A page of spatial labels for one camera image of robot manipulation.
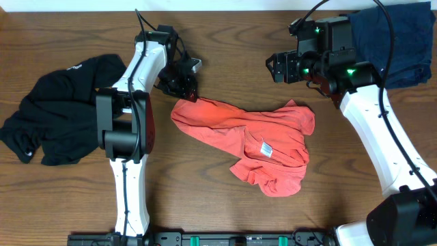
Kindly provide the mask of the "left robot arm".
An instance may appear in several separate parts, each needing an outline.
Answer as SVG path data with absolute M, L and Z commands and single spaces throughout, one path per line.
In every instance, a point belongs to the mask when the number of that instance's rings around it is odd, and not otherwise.
M 200 59 L 191 57 L 172 26 L 140 31 L 135 54 L 111 87 L 98 90 L 98 145 L 105 151 L 115 178 L 117 221 L 104 238 L 84 245 L 147 245 L 150 216 L 145 201 L 145 169 L 154 147 L 151 91 L 195 102 Z

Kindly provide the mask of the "red printed t-shirt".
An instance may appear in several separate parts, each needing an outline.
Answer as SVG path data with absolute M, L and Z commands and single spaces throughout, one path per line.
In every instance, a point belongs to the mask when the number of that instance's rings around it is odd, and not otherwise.
M 305 137 L 315 129 L 315 114 L 293 100 L 274 111 L 245 111 L 225 102 L 179 100 L 173 123 L 187 135 L 238 157 L 230 167 L 241 181 L 268 197 L 298 193 L 309 163 Z

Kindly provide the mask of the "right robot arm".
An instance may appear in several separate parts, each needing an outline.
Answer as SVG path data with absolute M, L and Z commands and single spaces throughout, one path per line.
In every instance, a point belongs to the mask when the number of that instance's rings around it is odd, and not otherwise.
M 325 245 L 433 245 L 436 172 L 421 158 L 389 102 L 375 67 L 358 62 L 346 17 L 299 18 L 289 25 L 296 49 L 266 67 L 277 83 L 305 81 L 331 99 L 358 133 L 377 172 L 383 202 L 362 221 L 327 233 Z

